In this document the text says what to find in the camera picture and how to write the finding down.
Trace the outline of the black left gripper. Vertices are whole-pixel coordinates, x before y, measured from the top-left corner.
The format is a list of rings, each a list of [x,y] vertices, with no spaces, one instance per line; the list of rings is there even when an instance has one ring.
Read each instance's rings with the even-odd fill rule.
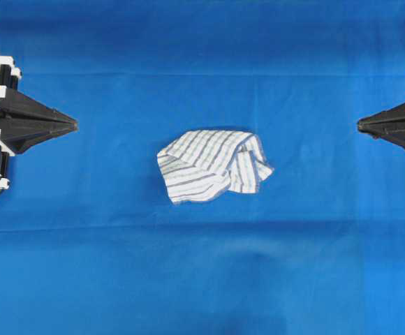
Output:
[[[16,90],[21,78],[21,70],[15,66],[14,59],[0,56],[0,117],[4,110],[30,119],[55,122],[0,122],[0,190],[10,186],[7,172],[11,157],[78,129],[73,118]]]

